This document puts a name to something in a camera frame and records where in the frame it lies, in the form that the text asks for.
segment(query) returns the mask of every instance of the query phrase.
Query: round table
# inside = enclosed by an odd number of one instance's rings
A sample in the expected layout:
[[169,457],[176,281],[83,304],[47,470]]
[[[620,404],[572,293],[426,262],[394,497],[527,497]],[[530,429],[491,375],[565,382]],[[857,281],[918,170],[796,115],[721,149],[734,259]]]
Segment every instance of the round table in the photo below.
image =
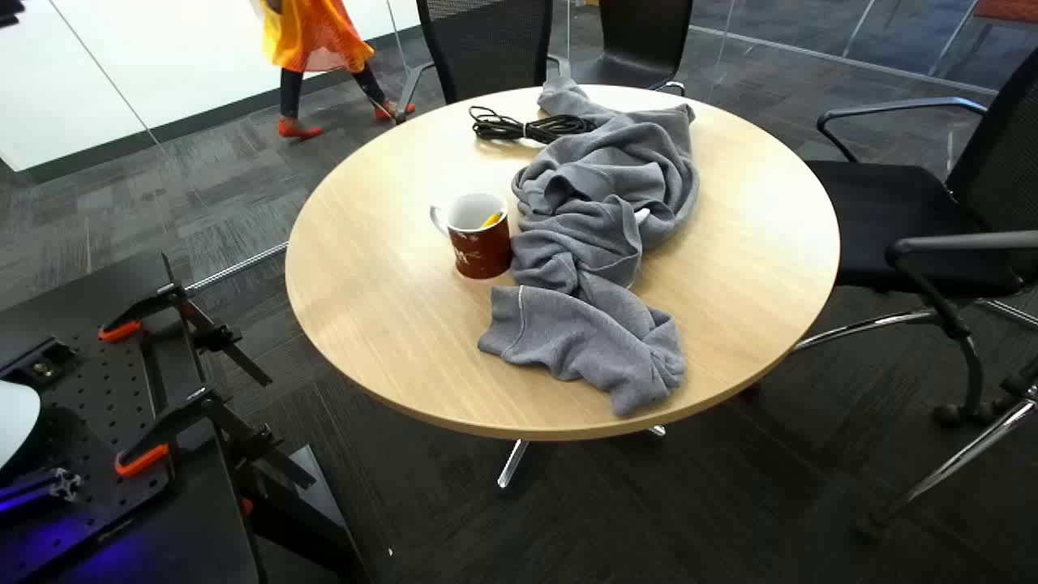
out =
[[[587,87],[614,109],[658,109],[682,97]],[[632,417],[587,382],[552,378],[478,348],[491,289],[463,279],[427,204],[463,192],[513,201],[513,176],[535,142],[481,142],[466,107],[540,115],[540,87],[487,95],[423,114],[343,159],[304,201],[286,248],[292,311],[309,341],[371,397],[423,420],[527,440],[629,434],[709,410],[761,378],[825,308],[839,235],[812,169],[767,130],[690,100],[698,204],[641,262],[632,293],[668,311],[687,375]]]

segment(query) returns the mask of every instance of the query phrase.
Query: chair backrest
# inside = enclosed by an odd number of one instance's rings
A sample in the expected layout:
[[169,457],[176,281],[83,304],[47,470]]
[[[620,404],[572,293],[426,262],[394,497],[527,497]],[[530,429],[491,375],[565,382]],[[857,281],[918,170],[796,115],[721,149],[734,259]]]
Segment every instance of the chair backrest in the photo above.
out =
[[1038,231],[1038,48],[975,122],[948,187],[994,231]]
[[420,18],[447,103],[546,80],[552,0],[420,0]]
[[695,0],[600,0],[608,59],[658,69],[674,76]]

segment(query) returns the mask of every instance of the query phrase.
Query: gray fabric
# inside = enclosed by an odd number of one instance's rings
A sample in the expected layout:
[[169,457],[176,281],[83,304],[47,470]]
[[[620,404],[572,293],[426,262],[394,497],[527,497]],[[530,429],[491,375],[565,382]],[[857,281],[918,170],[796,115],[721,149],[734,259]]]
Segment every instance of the gray fabric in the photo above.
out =
[[547,80],[542,109],[602,122],[555,140],[515,176],[518,289],[493,293],[481,351],[600,385],[615,416],[632,416],[685,378],[674,321],[625,286],[690,214],[690,107],[615,114],[574,80]]

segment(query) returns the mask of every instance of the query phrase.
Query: red mug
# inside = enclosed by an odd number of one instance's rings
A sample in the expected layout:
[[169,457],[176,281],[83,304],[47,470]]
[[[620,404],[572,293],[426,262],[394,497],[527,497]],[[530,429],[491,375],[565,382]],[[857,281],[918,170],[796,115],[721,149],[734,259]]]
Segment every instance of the red mug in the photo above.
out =
[[513,265],[506,204],[493,193],[462,193],[427,207],[430,222],[451,235],[455,270],[466,279],[493,279]]

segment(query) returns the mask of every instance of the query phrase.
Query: shoe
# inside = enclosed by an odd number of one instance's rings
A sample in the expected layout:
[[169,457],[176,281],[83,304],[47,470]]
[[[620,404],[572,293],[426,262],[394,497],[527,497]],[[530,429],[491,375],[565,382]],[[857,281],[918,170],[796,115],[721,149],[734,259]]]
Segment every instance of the shoe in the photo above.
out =
[[420,107],[408,103],[408,107],[401,107],[401,114],[394,115],[394,103],[378,103],[372,115],[378,115],[378,122],[388,122],[388,120],[394,120],[394,122],[401,122],[401,120],[408,120],[415,109],[420,109]]
[[289,115],[279,120],[282,140],[315,140],[322,132],[326,132],[322,126],[299,126],[299,120],[289,120]]

